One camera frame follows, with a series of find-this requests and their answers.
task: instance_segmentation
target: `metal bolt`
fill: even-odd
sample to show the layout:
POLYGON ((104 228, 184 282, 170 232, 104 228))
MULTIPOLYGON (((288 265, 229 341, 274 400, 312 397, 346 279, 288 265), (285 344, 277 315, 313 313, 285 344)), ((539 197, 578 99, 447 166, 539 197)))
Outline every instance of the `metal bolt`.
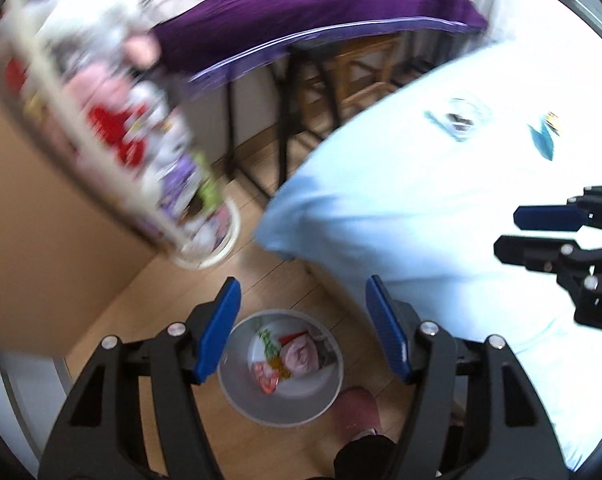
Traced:
POLYGON ((101 341, 101 346, 103 346, 103 348, 106 350, 111 350, 116 345, 118 345, 118 338, 115 335, 105 336, 101 341))
POLYGON ((584 280, 584 287, 588 290, 595 290, 599 285, 599 279, 596 276, 586 276, 584 280))
POLYGON ((439 325, 437 325, 434 321, 424 321, 421 324, 421 331, 425 335, 437 335, 439 332, 439 325))
POLYGON ((505 348, 505 339, 500 335, 491 335, 488 338, 488 343, 492 348, 496 348, 497 350, 505 348))
POLYGON ((168 327, 168 334, 172 337, 179 337, 180 335, 185 334, 185 325, 183 323, 172 323, 168 327))

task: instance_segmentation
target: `person's foot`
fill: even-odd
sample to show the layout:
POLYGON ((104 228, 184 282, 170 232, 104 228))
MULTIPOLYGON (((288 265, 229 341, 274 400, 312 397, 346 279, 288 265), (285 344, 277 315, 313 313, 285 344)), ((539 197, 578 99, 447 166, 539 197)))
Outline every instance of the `person's foot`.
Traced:
POLYGON ((342 444, 358 436, 381 434, 381 417, 377 401, 361 386, 341 392, 332 405, 334 425, 342 444))

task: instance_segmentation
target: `black pants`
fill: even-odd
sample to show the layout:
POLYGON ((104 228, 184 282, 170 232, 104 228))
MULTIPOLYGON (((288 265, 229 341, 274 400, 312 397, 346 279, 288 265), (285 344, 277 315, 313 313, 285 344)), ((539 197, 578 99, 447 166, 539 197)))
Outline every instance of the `black pants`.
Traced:
POLYGON ((346 444, 334 459, 336 480, 380 480, 396 444, 383 435, 370 435, 346 444))

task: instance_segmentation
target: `light blue bedsheet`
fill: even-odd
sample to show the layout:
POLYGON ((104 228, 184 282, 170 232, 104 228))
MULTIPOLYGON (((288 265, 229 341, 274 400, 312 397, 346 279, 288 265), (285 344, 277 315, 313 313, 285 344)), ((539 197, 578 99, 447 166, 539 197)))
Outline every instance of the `light blue bedsheet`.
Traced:
MULTIPOLYGON (((553 276, 502 266, 521 204, 565 203, 602 185, 602 73, 556 73, 515 44, 457 60, 358 115, 321 144, 271 201, 256 237, 270 251, 316 262, 360 306, 379 274, 390 293, 455 336, 500 333, 550 414, 576 468, 602 437, 602 332, 572 321, 553 276), (492 120, 456 142, 424 117, 474 96, 492 120), (529 124, 564 123, 551 162, 529 124)), ((584 228, 582 247, 602 246, 584 228)))

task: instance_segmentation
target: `blue gripper pad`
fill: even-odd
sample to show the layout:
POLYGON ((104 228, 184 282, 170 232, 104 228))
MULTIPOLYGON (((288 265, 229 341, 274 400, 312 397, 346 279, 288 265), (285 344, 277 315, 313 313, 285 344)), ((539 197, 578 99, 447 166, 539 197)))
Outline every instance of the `blue gripper pad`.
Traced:
POLYGON ((219 365, 223 348, 241 306, 241 285, 236 280, 228 282, 215 299, 217 308, 199 338, 197 364, 193 373, 197 384, 203 384, 219 365))
POLYGON ((515 225, 524 231, 575 233, 588 223, 588 213, 573 205, 520 206, 513 218, 515 225))
POLYGON ((408 362, 408 339, 392 311, 392 301, 379 278, 373 276, 367 280, 366 308, 383 347, 385 360, 393 373, 407 382, 412 375, 408 362))

